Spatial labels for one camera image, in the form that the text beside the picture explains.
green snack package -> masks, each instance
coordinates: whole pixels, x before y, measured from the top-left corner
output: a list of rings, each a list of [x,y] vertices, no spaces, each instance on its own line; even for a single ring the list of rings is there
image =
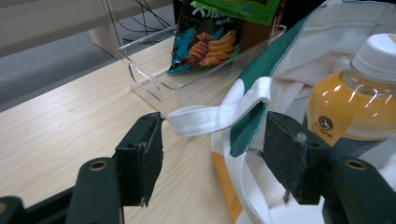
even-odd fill
[[[235,17],[270,25],[280,0],[194,0],[192,6]]]

tote bag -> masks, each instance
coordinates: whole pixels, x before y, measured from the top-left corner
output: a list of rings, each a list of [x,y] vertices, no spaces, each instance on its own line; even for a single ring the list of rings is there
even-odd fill
[[[304,104],[296,99],[306,99],[318,81],[348,67],[365,39],[381,33],[396,34],[395,5],[326,1],[246,67],[221,105],[188,106],[169,115],[175,134],[212,133],[213,161],[234,223],[323,223],[323,199],[318,205],[292,198],[284,203],[285,189],[257,156],[266,111],[300,111],[291,115],[301,120]],[[394,140],[388,144],[396,146]],[[383,158],[392,153],[382,152]],[[394,185],[395,179],[387,180]]]

bottle logo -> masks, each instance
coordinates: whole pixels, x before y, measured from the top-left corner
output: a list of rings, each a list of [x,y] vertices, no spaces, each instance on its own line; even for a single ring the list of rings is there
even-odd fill
[[[318,122],[320,127],[324,130],[331,130],[333,127],[332,121],[325,116],[320,116]]]

orange juice bottle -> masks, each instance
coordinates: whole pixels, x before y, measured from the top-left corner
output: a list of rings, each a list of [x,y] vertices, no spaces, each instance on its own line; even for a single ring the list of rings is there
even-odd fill
[[[396,35],[370,36],[350,65],[321,80],[306,109],[331,158],[358,157],[396,133]]]

bag handle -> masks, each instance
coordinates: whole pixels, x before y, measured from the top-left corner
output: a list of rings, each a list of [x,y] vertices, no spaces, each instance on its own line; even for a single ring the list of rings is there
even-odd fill
[[[218,106],[192,105],[170,113],[168,118],[175,134],[197,136],[232,127],[259,102],[270,103],[271,82],[270,77],[258,78],[246,94],[234,103]],[[235,84],[233,91],[240,88]]]

